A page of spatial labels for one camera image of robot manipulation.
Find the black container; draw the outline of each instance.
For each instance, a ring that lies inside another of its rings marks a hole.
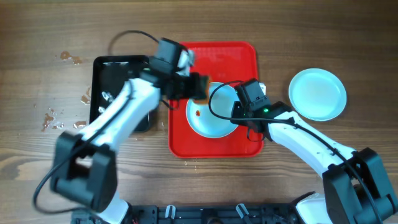
[[[101,113],[98,108],[106,109],[110,102],[106,101],[102,92],[110,93],[116,98],[124,86],[124,82],[131,77],[131,72],[138,72],[149,58],[145,55],[101,56],[93,63],[93,81],[91,84],[90,123]],[[141,120],[134,132],[142,133],[152,126],[157,110],[151,111]]]

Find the wire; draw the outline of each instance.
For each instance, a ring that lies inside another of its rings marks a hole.
[[[67,208],[67,209],[63,209],[63,210],[53,210],[53,211],[46,210],[46,209],[40,208],[37,205],[37,197],[39,196],[39,193],[42,190],[44,184],[51,178],[51,176],[53,176],[54,173],[57,170],[59,170],[59,168],[61,168],[61,166],[63,166],[66,162],[68,162],[70,159],[76,157],[77,154],[79,152],[81,152],[87,145],[89,145],[90,142],[92,142],[95,138],[97,138],[100,134],[102,134],[102,132],[112,123],[112,121],[127,107],[130,100],[133,99],[133,97],[132,97],[133,86],[132,86],[131,81],[129,81],[129,84],[130,84],[130,94],[128,96],[128,100],[122,105],[122,107],[99,130],[97,130],[97,132],[95,132],[94,135],[92,135],[92,137],[87,139],[82,145],[76,147],[74,149],[74,151],[68,157],[66,157],[62,162],[60,162],[59,164],[55,165],[52,169],[50,169],[50,171],[44,176],[42,181],[40,181],[40,183],[36,187],[35,192],[33,193],[33,199],[32,199],[33,206],[38,212],[44,213],[44,214],[49,214],[49,215],[66,213],[66,212],[74,212],[77,210],[85,210],[87,212],[90,212],[90,210],[85,207],[75,207],[75,208]]]
[[[126,35],[126,34],[142,34],[142,35],[145,35],[145,36],[151,38],[151,39],[154,40],[155,42],[159,43],[159,41],[158,41],[154,36],[152,36],[152,35],[150,35],[150,34],[144,32],[144,31],[142,31],[142,30],[125,30],[125,31],[123,31],[123,32],[120,32],[120,33],[116,34],[116,35],[112,38],[112,40],[111,40],[111,42],[109,43],[109,46],[108,46],[108,55],[112,55],[112,48],[113,48],[114,43],[115,43],[120,37],[122,37],[122,36],[124,36],[124,35]]]
[[[177,107],[171,107],[170,105],[169,105],[169,103],[168,102],[166,102],[165,100],[163,100],[163,99],[161,99],[161,102],[169,109],[169,110],[178,110],[178,109],[180,109],[180,100],[177,100]]]
[[[230,120],[230,121],[267,121],[270,123],[282,123],[282,124],[288,124],[291,125],[295,128],[299,128],[302,131],[305,131],[306,133],[308,133],[309,135],[313,136],[316,140],[320,141],[322,144],[324,144],[328,149],[330,149],[334,154],[336,154],[345,164],[345,166],[351,171],[352,175],[358,180],[359,184],[362,185],[365,194],[367,196],[367,198],[369,199],[369,202],[372,206],[373,212],[376,216],[376,220],[378,223],[382,223],[382,219],[380,217],[380,213],[379,210],[376,207],[376,204],[374,203],[373,197],[369,191],[369,189],[366,187],[365,183],[363,182],[361,176],[357,173],[357,171],[351,166],[351,164],[348,163],[347,159],[340,154],[340,152],[335,149],[334,147],[332,147],[330,144],[328,144],[325,140],[323,140],[321,137],[317,136],[315,133],[313,133],[312,131],[308,130],[307,128],[304,128],[298,124],[295,123],[291,123],[287,120],[281,120],[281,119],[271,119],[271,118],[227,118],[224,116],[220,116],[218,114],[216,114],[212,109],[211,109],[211,99],[213,98],[214,94],[216,93],[217,90],[219,90],[220,88],[222,88],[223,86],[232,84],[232,83],[242,83],[243,81],[241,80],[235,80],[235,81],[231,81],[231,82],[227,82],[224,83],[220,86],[218,86],[217,88],[214,89],[214,91],[211,93],[210,97],[209,97],[209,110],[210,113],[212,113],[214,116],[216,116],[217,118],[221,118],[221,119],[226,119],[226,120]]]

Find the white plate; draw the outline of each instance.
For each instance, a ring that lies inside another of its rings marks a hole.
[[[218,82],[210,83],[209,94],[221,84]],[[218,115],[230,118],[235,101],[239,101],[235,89],[226,85],[214,94],[211,99],[211,109]],[[238,125],[228,120],[212,115],[208,104],[198,105],[192,100],[188,100],[186,114],[191,128],[206,138],[222,138],[231,134],[238,127]]]
[[[327,121],[343,112],[347,93],[332,73],[309,68],[299,72],[289,85],[289,98],[301,115],[314,121]]]

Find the wooden table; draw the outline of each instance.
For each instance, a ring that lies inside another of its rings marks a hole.
[[[90,99],[93,60],[126,29],[186,42],[245,40],[257,50],[272,101],[290,103],[289,82],[305,68],[333,72],[346,87],[347,107],[332,121],[308,122],[344,145],[377,151],[398,192],[397,1],[0,2],[0,223],[69,222],[69,214],[35,212],[32,193],[52,165],[62,129],[77,131],[73,124],[88,121],[81,99]],[[114,53],[154,49],[129,35]],[[63,51],[81,63],[60,59]],[[54,120],[42,131],[46,113]],[[149,132],[123,144],[118,168],[121,196],[134,205],[289,202],[323,192],[308,165],[269,141],[249,159],[177,159],[167,147],[164,106]],[[48,189],[40,204],[70,205]]]

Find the red tray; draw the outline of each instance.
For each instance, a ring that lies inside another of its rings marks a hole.
[[[192,72],[210,75],[213,82],[258,78],[256,51],[247,42],[184,43],[195,52]],[[185,115],[188,100],[180,100],[179,110],[169,110],[169,148],[180,158],[251,157],[260,153],[263,142],[247,139],[248,128],[238,126],[231,134],[218,139],[203,137],[190,127]],[[251,139],[261,134],[251,133]]]

